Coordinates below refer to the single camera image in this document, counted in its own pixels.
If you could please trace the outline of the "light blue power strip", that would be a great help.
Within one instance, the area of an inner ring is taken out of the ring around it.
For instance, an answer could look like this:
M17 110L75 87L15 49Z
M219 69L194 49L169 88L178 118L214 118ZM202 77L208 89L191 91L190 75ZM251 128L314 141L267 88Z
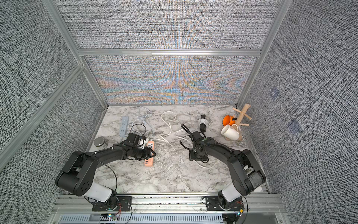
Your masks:
M146 133L149 134L149 139L155 137L155 129L150 124L150 118L153 116L153 113L144 106L139 106L136 108L136 110L137 111L134 112L130 109L122 116L119 131L121 140L124 137L127 137L129 132L140 134L141 125L144 127L144 129L146 129Z

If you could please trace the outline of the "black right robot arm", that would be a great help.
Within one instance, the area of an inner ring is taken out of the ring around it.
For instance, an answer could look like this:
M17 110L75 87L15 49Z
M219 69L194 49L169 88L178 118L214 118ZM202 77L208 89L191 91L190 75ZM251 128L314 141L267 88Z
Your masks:
M234 150L198 131L188 136L193 145L188 149L189 160L207 163L209 156L212 156L229 169L231 184L218 193L219 204L223 209L227 210L242 196L247 196L266 182L266 175L250 150Z

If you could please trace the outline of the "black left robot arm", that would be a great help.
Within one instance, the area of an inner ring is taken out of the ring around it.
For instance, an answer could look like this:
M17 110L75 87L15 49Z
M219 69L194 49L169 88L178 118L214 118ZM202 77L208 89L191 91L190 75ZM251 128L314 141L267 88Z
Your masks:
M75 151L58 174L55 185L92 203L105 203L112 209L117 205L116 190L95 183L96 170L114 161L142 161L155 156L153 149L146 146L145 136L130 133L126 140L107 149L87 153Z

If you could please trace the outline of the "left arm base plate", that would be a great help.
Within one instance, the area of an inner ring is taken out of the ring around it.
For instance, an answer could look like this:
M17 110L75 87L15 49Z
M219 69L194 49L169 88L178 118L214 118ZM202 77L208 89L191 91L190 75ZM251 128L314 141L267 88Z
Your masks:
M91 202L92 211L130 211L131 203L131 196L117 196L116 199L112 197L106 202Z

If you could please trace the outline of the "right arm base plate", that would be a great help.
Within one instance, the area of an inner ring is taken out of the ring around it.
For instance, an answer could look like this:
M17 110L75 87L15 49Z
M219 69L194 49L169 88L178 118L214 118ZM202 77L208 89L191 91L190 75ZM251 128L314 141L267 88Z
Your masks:
M228 202L222 196L205 196L202 202L206 205L207 211L240 211L245 208L242 197Z

